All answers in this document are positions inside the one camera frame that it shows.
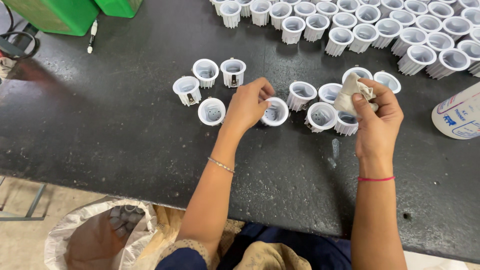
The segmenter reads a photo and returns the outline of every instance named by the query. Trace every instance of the black cable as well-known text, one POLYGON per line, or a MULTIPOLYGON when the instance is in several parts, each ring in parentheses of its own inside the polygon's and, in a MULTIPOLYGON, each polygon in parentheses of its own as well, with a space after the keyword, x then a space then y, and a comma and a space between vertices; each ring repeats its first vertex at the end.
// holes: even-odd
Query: black cable
POLYGON ((7 4, 3 3, 3 5, 7 9, 8 15, 10 15, 10 27, 8 28, 7 32, 11 32, 11 31, 13 31, 13 14, 12 14, 12 11, 10 10, 10 8, 7 6, 7 4))
POLYGON ((10 55, 10 54, 8 54, 4 51, 1 51, 2 54, 5 57, 8 57, 8 58, 13 59, 13 60, 21 60, 21 59, 31 57, 38 50, 38 47, 39 47, 40 44, 39 44, 38 40, 34 36, 32 36, 31 34, 29 34, 27 32, 8 32, 8 33, 5 33, 5 34, 1 34, 0 37, 7 37, 8 38, 10 35, 24 35, 24 36, 27 36, 27 37, 31 38, 35 44, 33 46, 33 49, 31 50, 31 52, 29 52, 28 54, 26 54, 24 56, 20 56, 20 57, 15 57, 15 56, 10 55))
POLYGON ((5 34, 1 34, 0 37, 5 37, 5 39, 8 41, 8 37, 11 36, 11 35, 24 35, 24 36, 27 36, 29 38, 31 38, 34 42, 34 46, 33 46, 33 49, 31 52, 29 52, 28 54, 24 55, 24 56, 20 56, 20 57, 16 57, 16 56, 13 56, 13 55, 10 55, 2 50, 1 53, 5 56, 5 57, 8 57, 10 59, 14 59, 14 60, 21 60, 21 59, 25 59, 25 58, 28 58, 28 57, 31 57, 32 55, 34 55, 36 53, 36 51, 38 50, 38 47, 39 47, 39 42, 37 39, 35 39, 34 36, 32 36, 31 34, 27 33, 27 32, 15 32, 13 31, 13 24, 14 24, 14 21, 13 21, 13 14, 12 14, 12 11, 10 10, 10 8, 4 3, 3 5, 5 5, 5 8, 7 9, 7 12, 10 16, 10 27, 8 28, 8 31, 5 33, 5 34))

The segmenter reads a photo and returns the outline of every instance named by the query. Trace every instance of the blue clothing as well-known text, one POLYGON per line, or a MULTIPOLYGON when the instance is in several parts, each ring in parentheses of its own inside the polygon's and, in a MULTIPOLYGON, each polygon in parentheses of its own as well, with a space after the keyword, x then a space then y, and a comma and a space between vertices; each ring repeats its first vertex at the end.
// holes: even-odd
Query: blue clothing
MULTIPOLYGON (((306 259, 315 270, 350 270, 350 241, 333 240, 309 233, 299 233, 247 223, 235 237, 218 265, 218 270, 231 270, 238 265, 247 247, 256 241, 282 243, 306 259)), ((202 256, 190 248, 180 248, 159 262, 155 270, 206 270, 202 256)))

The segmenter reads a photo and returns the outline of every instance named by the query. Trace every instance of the green container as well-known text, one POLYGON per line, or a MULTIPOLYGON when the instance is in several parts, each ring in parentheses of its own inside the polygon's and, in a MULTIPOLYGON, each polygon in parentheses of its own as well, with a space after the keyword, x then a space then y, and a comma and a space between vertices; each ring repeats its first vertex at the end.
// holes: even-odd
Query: green container
POLYGON ((95 0, 108 16, 133 18, 143 0, 95 0))
POLYGON ((94 0, 2 0, 43 32, 83 36, 98 15, 94 0))

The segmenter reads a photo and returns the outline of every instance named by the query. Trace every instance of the woman's clothing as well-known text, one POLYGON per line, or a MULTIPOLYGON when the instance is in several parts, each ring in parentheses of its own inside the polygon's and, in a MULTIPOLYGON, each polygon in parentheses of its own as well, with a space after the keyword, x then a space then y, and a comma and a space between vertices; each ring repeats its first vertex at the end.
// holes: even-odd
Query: woman's clothing
POLYGON ((350 241, 247 223, 220 262, 194 240, 167 248, 156 270, 349 270, 350 241))

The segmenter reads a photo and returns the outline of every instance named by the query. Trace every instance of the wrist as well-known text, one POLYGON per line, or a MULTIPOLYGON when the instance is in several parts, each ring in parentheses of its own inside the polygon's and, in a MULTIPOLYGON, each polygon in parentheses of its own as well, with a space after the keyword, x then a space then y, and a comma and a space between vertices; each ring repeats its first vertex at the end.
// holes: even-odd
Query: wrist
POLYGON ((359 159, 361 178, 385 179, 393 176, 393 162, 389 158, 359 159))
POLYGON ((230 128, 228 125, 222 125, 218 131, 218 140, 227 140, 230 142, 239 142, 244 132, 230 128))

